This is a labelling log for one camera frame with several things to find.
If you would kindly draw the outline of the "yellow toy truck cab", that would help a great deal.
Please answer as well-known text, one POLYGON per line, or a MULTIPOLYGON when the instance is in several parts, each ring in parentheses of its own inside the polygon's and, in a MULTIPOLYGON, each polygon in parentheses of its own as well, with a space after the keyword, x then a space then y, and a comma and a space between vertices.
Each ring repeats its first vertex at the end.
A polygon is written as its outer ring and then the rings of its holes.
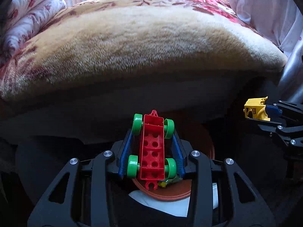
POLYGON ((244 116, 246 119, 258 119, 263 121, 270 121, 270 117, 268 117, 266 113, 266 105, 265 102, 268 97, 264 98, 249 98, 244 105, 244 116))

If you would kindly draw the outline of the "red toy car chassis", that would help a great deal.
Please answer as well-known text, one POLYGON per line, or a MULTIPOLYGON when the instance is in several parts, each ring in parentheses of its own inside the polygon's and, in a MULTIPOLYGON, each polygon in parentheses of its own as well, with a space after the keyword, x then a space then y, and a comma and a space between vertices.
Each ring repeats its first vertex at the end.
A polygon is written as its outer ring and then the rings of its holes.
POLYGON ((165 157, 164 144, 174 131, 174 121, 159 117, 156 110, 134 115, 131 132, 139 136, 139 154, 128 157, 127 176, 143 182, 146 190, 156 190, 159 182, 177 176, 176 161, 165 157))

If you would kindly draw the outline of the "red round trash bin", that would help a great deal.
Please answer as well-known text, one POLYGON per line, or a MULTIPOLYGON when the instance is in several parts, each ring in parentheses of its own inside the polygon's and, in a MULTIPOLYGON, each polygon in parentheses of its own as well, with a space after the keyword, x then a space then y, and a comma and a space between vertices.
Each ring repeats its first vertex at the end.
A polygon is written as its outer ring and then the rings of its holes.
MULTIPOLYGON (((210 159, 215 159, 215 149, 212 142, 206 142, 205 144, 193 145, 194 149, 198 149, 201 153, 205 154, 210 159)), ((144 182, 138 179, 133 179, 133 183, 138 187, 140 191, 151 196, 154 199, 162 201, 176 201, 185 199, 191 194, 190 179, 180 180, 176 182, 168 183, 165 187, 158 186, 156 190, 147 190, 144 186, 144 182)))

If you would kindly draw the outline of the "white trash bin liner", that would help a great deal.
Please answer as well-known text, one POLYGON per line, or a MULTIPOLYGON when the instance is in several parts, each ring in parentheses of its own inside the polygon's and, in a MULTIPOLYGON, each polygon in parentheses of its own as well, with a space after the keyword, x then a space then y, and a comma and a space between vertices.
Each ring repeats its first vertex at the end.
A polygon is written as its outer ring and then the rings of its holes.
POLYGON ((129 196, 148 208, 153 208, 176 217, 186 217, 188 213, 190 196, 176 201, 162 201, 148 196, 139 189, 129 193, 129 196))

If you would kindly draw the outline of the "sheer white curtain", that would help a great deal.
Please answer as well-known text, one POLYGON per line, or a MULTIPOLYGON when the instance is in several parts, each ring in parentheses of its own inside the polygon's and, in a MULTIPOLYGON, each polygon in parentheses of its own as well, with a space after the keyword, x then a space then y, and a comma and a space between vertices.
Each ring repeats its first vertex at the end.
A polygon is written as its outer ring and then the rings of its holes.
POLYGON ((302 13, 294 0, 228 0, 245 23, 290 56, 302 40, 302 13))

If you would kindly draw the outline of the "floral plush bed blanket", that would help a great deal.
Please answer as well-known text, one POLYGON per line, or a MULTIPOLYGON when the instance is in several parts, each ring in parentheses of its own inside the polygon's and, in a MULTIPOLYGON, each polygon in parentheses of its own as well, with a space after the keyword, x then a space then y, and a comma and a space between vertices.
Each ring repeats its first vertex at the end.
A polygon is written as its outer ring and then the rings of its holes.
POLYGON ((153 73, 279 72, 287 60, 222 0, 92 0, 58 12, 1 65, 1 98, 153 73))

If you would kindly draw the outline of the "folded pink floral quilt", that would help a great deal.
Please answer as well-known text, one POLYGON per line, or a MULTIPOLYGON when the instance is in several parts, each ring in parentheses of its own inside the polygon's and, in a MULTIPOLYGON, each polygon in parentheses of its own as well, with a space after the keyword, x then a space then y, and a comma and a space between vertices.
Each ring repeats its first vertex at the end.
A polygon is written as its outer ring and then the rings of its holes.
POLYGON ((64 0, 12 0, 2 29, 1 65, 65 8, 64 0))

